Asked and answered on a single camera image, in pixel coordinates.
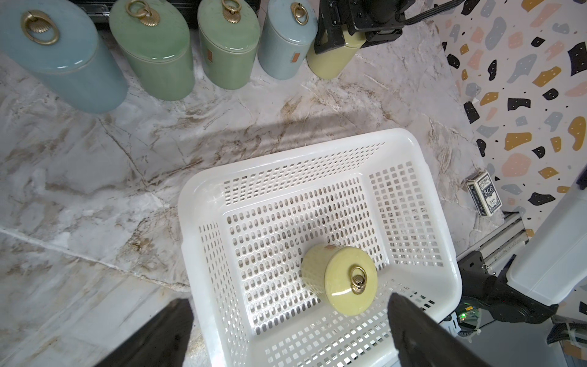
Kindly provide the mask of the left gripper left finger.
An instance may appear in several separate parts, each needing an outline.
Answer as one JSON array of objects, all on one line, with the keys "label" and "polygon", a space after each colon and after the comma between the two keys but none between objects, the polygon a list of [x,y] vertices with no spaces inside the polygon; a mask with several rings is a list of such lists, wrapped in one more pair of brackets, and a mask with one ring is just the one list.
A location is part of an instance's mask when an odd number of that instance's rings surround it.
[{"label": "left gripper left finger", "polygon": [[177,298],[98,366],[182,366],[194,322],[188,299]]}]

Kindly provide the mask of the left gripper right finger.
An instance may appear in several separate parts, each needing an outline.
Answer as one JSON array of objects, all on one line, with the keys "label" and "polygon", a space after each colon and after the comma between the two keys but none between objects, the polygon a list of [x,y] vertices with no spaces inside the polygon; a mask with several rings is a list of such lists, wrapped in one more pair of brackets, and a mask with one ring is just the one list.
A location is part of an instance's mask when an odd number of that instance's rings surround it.
[{"label": "left gripper right finger", "polygon": [[403,295],[388,301],[391,336],[403,366],[487,366]]}]

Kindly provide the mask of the playing card box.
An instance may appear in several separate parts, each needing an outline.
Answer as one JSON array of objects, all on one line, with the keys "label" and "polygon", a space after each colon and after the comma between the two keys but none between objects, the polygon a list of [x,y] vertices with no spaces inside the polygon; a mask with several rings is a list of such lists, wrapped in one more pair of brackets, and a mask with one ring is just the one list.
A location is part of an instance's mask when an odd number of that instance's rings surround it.
[{"label": "playing card box", "polygon": [[481,171],[470,177],[466,187],[482,217],[491,217],[501,209],[502,201],[489,172]]}]

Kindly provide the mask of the blue-grey tea canister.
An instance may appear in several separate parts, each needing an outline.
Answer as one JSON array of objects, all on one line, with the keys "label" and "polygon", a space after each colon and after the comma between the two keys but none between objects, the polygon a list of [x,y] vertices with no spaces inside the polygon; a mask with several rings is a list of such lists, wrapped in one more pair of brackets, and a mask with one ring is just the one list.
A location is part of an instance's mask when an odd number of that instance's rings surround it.
[{"label": "blue-grey tea canister", "polygon": [[277,80],[293,78],[317,35],[318,20],[308,1],[268,2],[258,49],[263,70]]}]

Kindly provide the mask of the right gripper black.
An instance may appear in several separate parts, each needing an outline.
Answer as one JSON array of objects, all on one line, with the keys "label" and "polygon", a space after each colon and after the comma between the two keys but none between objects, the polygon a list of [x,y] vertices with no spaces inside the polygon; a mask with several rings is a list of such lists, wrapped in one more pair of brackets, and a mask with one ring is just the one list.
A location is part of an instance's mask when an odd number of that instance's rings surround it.
[{"label": "right gripper black", "polygon": [[321,0],[313,50],[323,54],[345,46],[344,31],[351,36],[364,35],[364,47],[396,41],[403,34],[405,12],[413,4],[392,0]]}]

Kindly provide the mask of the aluminium rail frame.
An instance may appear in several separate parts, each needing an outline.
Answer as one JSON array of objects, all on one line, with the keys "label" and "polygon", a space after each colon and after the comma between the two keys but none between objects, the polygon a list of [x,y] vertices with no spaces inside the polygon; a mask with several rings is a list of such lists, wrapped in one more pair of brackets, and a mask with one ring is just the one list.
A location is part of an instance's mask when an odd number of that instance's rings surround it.
[{"label": "aluminium rail frame", "polygon": [[475,243],[471,249],[457,256],[461,270],[499,275],[508,261],[528,243],[522,215],[506,212],[504,223],[498,229]]}]

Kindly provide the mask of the blue tea canister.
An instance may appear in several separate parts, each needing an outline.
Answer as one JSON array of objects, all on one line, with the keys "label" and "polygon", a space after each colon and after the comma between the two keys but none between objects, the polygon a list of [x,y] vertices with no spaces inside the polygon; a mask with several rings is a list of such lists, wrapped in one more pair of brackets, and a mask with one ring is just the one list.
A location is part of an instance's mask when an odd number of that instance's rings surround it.
[{"label": "blue tea canister", "polygon": [[128,84],[90,17],[70,1],[5,1],[1,50],[73,108],[107,113]]}]

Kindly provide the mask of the yellow-green canister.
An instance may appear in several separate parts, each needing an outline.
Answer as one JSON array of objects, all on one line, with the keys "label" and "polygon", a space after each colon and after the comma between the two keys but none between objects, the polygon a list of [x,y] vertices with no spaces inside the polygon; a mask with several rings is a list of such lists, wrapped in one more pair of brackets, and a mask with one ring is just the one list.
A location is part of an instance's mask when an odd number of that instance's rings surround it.
[{"label": "yellow-green canister", "polygon": [[367,311],[378,291],[375,263],[352,246],[313,246],[303,257],[301,275],[310,291],[346,316]]},{"label": "yellow-green canister", "polygon": [[307,54],[307,64],[319,78],[331,80],[339,76],[366,42],[366,37],[363,32],[350,35],[344,29],[343,36],[345,40],[343,47],[328,50],[322,54],[316,54],[313,47],[310,48]]}]

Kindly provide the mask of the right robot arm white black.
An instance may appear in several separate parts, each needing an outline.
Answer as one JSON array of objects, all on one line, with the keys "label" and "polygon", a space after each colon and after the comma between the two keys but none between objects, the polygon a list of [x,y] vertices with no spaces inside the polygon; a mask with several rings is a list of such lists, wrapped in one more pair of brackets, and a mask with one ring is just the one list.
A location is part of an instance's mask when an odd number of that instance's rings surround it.
[{"label": "right robot arm white black", "polygon": [[499,275],[463,269],[463,299],[498,321],[539,324],[586,277],[586,4],[447,1],[406,15],[408,1],[323,1],[319,53],[362,35],[397,40],[442,15],[449,64],[496,194],[522,215],[530,242]]}]

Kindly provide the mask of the white plastic basket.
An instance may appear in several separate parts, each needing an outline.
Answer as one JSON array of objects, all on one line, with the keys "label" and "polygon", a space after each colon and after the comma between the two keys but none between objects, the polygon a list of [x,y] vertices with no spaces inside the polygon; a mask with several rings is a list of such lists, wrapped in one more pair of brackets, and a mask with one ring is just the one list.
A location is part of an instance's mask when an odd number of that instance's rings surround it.
[{"label": "white plastic basket", "polygon": [[437,322],[461,299],[433,177],[402,128],[202,171],[178,216],[214,366],[391,365],[391,295]]}]

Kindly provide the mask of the green tea canister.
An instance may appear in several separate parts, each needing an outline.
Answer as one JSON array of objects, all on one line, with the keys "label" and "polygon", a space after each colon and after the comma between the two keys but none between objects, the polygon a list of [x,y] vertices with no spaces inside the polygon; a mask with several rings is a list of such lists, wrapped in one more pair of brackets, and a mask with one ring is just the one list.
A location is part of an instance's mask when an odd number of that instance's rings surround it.
[{"label": "green tea canister", "polygon": [[261,29],[245,1],[202,1],[197,10],[200,53],[208,79],[225,90],[238,90],[249,81]]},{"label": "green tea canister", "polygon": [[176,101],[194,89],[190,29],[167,1],[117,1],[110,30],[145,92]]}]

